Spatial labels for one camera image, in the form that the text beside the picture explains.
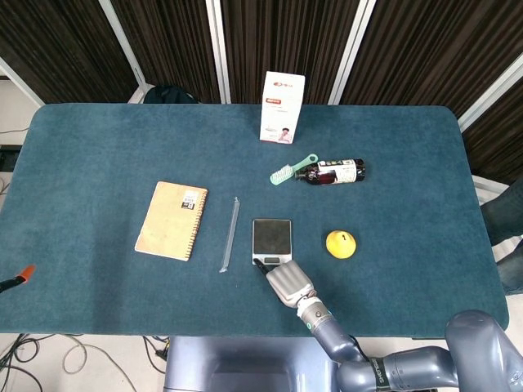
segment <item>jeans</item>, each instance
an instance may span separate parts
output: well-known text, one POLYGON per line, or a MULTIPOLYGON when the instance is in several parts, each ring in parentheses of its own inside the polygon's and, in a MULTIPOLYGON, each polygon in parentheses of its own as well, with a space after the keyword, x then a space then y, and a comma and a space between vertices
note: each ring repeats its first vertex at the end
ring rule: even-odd
MULTIPOLYGON (((490 244, 523 234, 523 177, 494 200, 481 206, 490 244)), ((498 263, 506 295, 523 293, 523 241, 498 263)))

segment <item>yellow toy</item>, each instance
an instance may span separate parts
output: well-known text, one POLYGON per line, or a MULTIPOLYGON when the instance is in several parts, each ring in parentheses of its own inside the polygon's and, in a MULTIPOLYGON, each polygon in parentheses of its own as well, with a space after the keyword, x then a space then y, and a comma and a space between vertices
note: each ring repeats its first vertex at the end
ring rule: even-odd
POLYGON ((325 241, 327 250, 338 259, 348 259, 356 251, 356 240, 346 231, 331 231, 325 241))

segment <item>black bag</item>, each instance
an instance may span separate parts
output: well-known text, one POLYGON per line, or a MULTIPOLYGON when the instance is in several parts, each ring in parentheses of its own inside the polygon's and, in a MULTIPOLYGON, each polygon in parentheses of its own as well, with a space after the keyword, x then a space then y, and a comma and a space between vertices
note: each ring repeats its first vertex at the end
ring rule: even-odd
POLYGON ((156 86, 147 92, 144 104, 198 104, 198 101, 182 88, 156 86))

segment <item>gray robot arm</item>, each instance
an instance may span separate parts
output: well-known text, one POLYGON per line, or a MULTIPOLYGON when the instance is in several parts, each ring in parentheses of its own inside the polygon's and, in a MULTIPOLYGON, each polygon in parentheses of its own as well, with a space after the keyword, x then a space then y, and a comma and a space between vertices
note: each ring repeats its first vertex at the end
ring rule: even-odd
POLYGON ((295 261, 271 271, 261 262, 256 264, 278 298, 297 308, 298 317, 325 352, 341 364, 337 381, 342 392, 422 390, 458 384, 462 392, 523 392, 523 358, 486 313, 469 310, 449 321, 445 337, 450 351, 422 347, 367 359, 316 296, 312 281, 295 261))

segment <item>bottle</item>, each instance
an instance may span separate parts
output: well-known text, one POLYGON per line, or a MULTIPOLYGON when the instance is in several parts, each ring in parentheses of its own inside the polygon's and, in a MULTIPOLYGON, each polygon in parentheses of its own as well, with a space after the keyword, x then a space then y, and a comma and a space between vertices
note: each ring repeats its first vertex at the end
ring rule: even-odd
POLYGON ((363 159, 319 161, 297 171, 294 177, 313 185, 362 181, 365 178, 365 162, 363 159))

